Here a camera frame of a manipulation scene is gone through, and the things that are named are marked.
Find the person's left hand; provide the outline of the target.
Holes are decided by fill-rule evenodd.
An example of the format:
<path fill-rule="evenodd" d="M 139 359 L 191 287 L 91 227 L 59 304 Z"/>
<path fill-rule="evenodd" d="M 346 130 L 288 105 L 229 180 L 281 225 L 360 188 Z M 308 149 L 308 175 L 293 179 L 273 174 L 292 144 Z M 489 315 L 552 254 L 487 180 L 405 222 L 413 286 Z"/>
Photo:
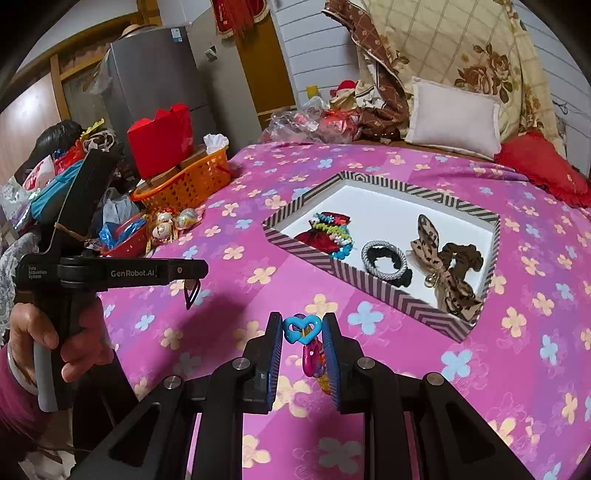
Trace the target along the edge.
<path fill-rule="evenodd" d="M 13 363 L 31 385 L 36 385 L 33 359 L 35 342 L 50 350 L 59 349 L 65 362 L 61 376 L 67 383 L 80 379 L 91 367 L 107 365 L 113 361 L 114 352 L 106 336 L 103 307 L 94 298 L 80 313 L 82 330 L 66 341 L 61 341 L 47 316 L 36 306 L 18 303 L 10 315 L 10 347 Z"/>

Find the maroon sleeve forearm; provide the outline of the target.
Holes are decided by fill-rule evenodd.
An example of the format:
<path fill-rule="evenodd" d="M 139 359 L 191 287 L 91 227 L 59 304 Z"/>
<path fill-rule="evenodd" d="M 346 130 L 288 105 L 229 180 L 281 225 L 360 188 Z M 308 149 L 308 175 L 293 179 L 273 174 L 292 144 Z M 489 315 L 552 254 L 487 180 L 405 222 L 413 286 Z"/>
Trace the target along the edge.
<path fill-rule="evenodd" d="M 5 345 L 1 348 L 2 479 L 26 479 L 19 463 L 38 448 L 50 418 L 39 409 L 36 389 L 26 382 Z"/>

